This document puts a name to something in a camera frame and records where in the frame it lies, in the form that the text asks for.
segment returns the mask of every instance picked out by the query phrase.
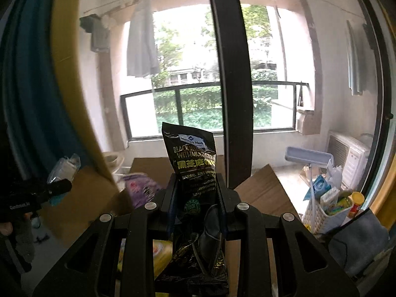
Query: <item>white wicker basket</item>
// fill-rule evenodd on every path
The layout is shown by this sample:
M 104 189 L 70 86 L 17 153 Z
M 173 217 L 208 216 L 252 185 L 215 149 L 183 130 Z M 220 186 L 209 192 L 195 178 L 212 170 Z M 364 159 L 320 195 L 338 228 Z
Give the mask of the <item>white wicker basket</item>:
M 337 214 L 327 215 L 316 200 L 315 200 L 315 205 L 316 205 L 315 226 L 313 231 L 311 231 L 313 234 L 324 234 L 334 228 L 337 228 L 338 226 L 341 226 L 345 218 L 347 217 L 349 210 L 352 208 L 352 206 L 350 206 L 344 210 L 341 210 Z M 301 220 L 302 223 L 304 225 L 311 225 L 311 216 L 312 216 L 312 202 L 311 200 L 309 200 L 309 204 L 306 207 L 306 211 Z

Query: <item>window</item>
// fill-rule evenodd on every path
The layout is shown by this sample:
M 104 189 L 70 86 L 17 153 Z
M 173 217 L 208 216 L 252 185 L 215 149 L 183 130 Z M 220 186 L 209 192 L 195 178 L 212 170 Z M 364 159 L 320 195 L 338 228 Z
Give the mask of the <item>window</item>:
M 292 10 L 286 9 L 290 3 L 281 0 L 279 5 L 274 0 L 241 2 L 249 46 L 254 129 L 295 130 L 297 106 L 312 105 L 314 83 L 312 48 L 302 6 L 298 0 L 293 1 Z M 169 8 L 154 12 L 153 18 L 162 69 L 145 78 L 150 81 L 149 88 L 122 96 L 126 99 L 129 136 L 160 135 L 162 122 L 221 132 L 220 74 L 210 5 Z M 132 102 L 140 102 L 141 110 Z M 142 115 L 151 127 L 139 123 Z

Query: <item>air conditioner outdoor unit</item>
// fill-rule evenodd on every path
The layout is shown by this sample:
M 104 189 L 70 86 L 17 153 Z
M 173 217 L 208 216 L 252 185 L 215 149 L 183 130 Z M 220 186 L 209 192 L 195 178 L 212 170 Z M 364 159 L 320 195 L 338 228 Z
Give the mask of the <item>air conditioner outdoor unit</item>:
M 335 166 L 343 168 L 342 188 L 356 190 L 366 167 L 370 149 L 353 137 L 329 132 L 327 152 L 334 156 Z

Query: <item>silver screw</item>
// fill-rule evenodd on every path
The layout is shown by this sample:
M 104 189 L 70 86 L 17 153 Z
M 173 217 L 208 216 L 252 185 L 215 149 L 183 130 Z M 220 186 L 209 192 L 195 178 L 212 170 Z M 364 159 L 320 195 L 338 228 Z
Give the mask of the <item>silver screw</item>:
M 156 207 L 157 207 L 157 203 L 155 203 L 155 202 L 147 202 L 145 204 L 146 210 L 154 210 Z
M 238 203 L 238 205 L 236 207 L 241 211 L 245 211 L 249 208 L 249 204 L 247 204 L 245 202 L 241 202 L 241 203 Z
M 108 213 L 102 214 L 99 218 L 101 222 L 109 222 L 111 220 L 111 215 Z
M 292 215 L 291 213 L 287 212 L 283 215 L 283 219 L 285 219 L 286 221 L 293 221 L 294 220 L 294 215 Z

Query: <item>blue curtain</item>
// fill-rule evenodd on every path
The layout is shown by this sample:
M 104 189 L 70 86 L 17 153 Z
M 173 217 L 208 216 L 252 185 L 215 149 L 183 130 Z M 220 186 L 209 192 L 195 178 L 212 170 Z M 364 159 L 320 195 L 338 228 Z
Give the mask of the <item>blue curtain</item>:
M 59 158 L 91 165 L 55 80 L 50 24 L 53 0 L 15 0 L 0 46 L 4 120 L 23 178 L 47 177 Z

